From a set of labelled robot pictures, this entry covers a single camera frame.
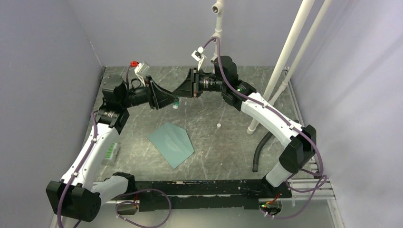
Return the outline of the green white glue stick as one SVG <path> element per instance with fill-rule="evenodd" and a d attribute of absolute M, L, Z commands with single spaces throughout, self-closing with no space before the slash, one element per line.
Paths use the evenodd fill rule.
<path fill-rule="evenodd" d="M 173 109 L 178 109 L 180 105 L 180 99 L 178 98 L 172 105 Z"/>

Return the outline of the teal envelope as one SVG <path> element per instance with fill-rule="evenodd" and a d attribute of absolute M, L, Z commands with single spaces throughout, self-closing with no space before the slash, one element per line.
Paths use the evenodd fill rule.
<path fill-rule="evenodd" d="M 172 123 L 163 124 L 148 139 L 173 169 L 194 153 L 187 131 Z"/>

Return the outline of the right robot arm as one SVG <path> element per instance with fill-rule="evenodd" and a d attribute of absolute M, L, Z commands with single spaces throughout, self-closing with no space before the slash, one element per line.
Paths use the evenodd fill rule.
<path fill-rule="evenodd" d="M 316 130 L 292 121 L 280 113 L 257 90 L 239 79 L 237 66 L 229 56 L 214 61 L 214 72 L 189 69 L 186 79 L 174 90 L 179 97 L 199 97 L 203 92 L 220 92 L 224 101 L 251 116 L 284 146 L 276 165 L 262 179 L 262 192 L 274 197 L 280 185 L 297 174 L 315 155 Z"/>

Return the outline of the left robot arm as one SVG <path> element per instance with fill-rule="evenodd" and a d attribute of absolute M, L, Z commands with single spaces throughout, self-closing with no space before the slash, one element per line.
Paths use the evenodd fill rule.
<path fill-rule="evenodd" d="M 145 78 L 144 86 L 137 88 L 131 88 L 119 75 L 107 76 L 102 94 L 102 105 L 91 113 L 93 128 L 76 160 L 60 180 L 50 181 L 46 187 L 60 228 L 63 218 L 91 222 L 109 200 L 115 197 L 129 200 L 136 195 L 135 177 L 129 173 L 117 172 L 94 184 L 98 168 L 123 130 L 129 108 L 149 104 L 152 109 L 161 109 L 179 100 L 150 76 Z"/>

